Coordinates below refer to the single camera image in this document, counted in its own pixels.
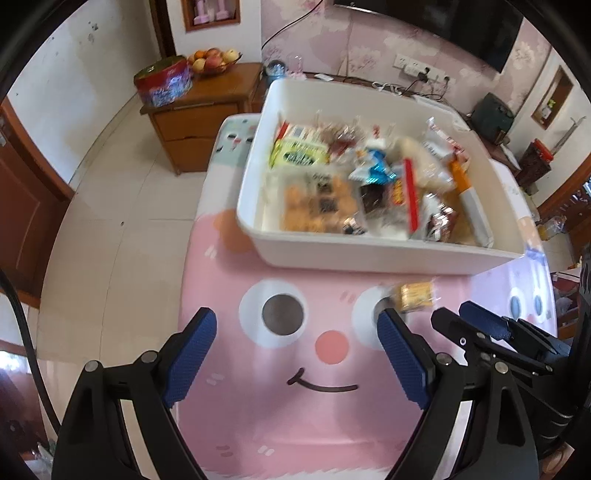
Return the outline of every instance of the white wall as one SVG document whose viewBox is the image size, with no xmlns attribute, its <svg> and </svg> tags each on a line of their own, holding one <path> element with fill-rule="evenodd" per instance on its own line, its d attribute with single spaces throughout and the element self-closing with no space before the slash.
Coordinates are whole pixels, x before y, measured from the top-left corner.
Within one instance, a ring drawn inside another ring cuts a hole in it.
<svg viewBox="0 0 591 480">
<path fill-rule="evenodd" d="M 56 29 L 8 92 L 23 126 L 70 181 L 133 76 L 158 59 L 145 0 L 90 0 Z"/>
<path fill-rule="evenodd" d="M 548 91 L 558 66 L 569 75 L 574 86 L 563 107 L 547 130 L 544 130 L 531 115 Z M 587 116 L 581 126 L 569 138 L 550 164 L 552 170 L 535 182 L 538 192 L 532 199 L 536 206 L 541 205 L 552 195 L 578 168 L 591 153 L 591 103 L 581 90 L 579 83 L 562 58 L 552 49 L 538 81 L 525 101 L 519 114 L 515 117 L 513 127 L 509 131 L 511 142 L 509 148 L 520 158 L 530 142 L 539 138 L 550 150 L 573 124 L 571 117 L 578 120 Z"/>
<path fill-rule="evenodd" d="M 242 61 L 261 61 L 261 0 L 241 0 L 238 25 L 212 27 L 187 32 L 183 18 L 184 0 L 167 0 L 174 46 L 179 55 L 218 47 L 242 52 Z"/>
<path fill-rule="evenodd" d="M 33 345 L 37 345 L 37 317 L 39 310 L 22 304 L 22 309 L 25 312 L 27 323 L 29 324 L 29 331 L 31 332 L 31 340 Z M 0 340 L 4 340 L 14 345 L 22 346 L 21 332 L 18 329 L 17 319 L 14 316 L 12 306 L 8 301 L 6 295 L 0 293 Z"/>
</svg>

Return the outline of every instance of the green snack bag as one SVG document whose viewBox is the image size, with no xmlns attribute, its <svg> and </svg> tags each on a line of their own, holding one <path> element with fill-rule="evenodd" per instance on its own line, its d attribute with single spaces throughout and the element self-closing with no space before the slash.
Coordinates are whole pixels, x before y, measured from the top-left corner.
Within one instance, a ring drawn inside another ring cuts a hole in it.
<svg viewBox="0 0 591 480">
<path fill-rule="evenodd" d="M 328 163 L 328 146 L 298 140 L 283 138 L 275 143 L 271 156 L 271 167 L 280 164 L 310 166 L 316 163 Z"/>
</svg>

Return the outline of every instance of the smiling mouth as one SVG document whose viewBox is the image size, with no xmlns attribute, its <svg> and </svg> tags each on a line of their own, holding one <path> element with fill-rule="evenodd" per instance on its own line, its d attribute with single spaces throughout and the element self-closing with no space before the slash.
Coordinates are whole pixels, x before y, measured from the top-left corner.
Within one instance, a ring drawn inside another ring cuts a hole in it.
<svg viewBox="0 0 591 480">
<path fill-rule="evenodd" d="M 303 375 L 304 375 L 304 369 L 300 368 L 297 371 L 297 373 L 287 381 L 287 384 L 293 385 L 294 383 L 298 383 L 302 387 L 309 388 L 310 390 L 314 390 L 317 392 L 328 392 L 328 393 L 351 392 L 351 391 L 357 390 L 359 388 L 359 386 L 357 384 L 346 385 L 344 387 L 322 387 L 321 385 L 314 385 L 313 383 L 303 380 L 302 379 Z"/>
</svg>

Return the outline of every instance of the wooden door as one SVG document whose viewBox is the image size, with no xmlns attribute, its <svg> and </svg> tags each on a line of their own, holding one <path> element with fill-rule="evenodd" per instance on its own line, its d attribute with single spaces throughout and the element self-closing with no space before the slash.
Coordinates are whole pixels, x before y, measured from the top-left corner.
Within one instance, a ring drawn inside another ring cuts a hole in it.
<svg viewBox="0 0 591 480">
<path fill-rule="evenodd" d="M 5 101 L 0 109 L 0 267 L 21 300 L 32 306 L 39 305 L 51 249 L 72 196 Z"/>
</svg>

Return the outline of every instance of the electrical outlet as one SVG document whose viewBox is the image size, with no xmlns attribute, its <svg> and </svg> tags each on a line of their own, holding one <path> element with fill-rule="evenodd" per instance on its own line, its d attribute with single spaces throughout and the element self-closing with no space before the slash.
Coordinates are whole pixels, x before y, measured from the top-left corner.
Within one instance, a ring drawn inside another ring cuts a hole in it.
<svg viewBox="0 0 591 480">
<path fill-rule="evenodd" d="M 443 70 L 431 66 L 429 66 L 429 68 L 429 73 L 427 73 L 427 77 L 429 78 L 429 80 L 433 80 L 434 82 L 444 81 L 445 72 Z"/>
<path fill-rule="evenodd" d="M 402 55 L 398 53 L 396 55 L 396 60 L 394 60 L 394 68 L 395 69 L 403 69 L 408 64 L 408 57 L 406 55 Z"/>
<path fill-rule="evenodd" d="M 427 63 L 423 63 L 422 61 L 414 60 L 406 55 L 402 55 L 398 53 L 396 55 L 396 59 L 394 60 L 394 68 L 401 69 L 404 71 L 405 74 L 410 75 L 412 77 L 418 76 L 419 72 L 424 72 L 425 68 L 429 68 L 427 72 L 427 77 L 429 80 L 434 82 L 444 82 L 445 72 L 443 70 L 437 69 L 432 67 Z"/>
</svg>

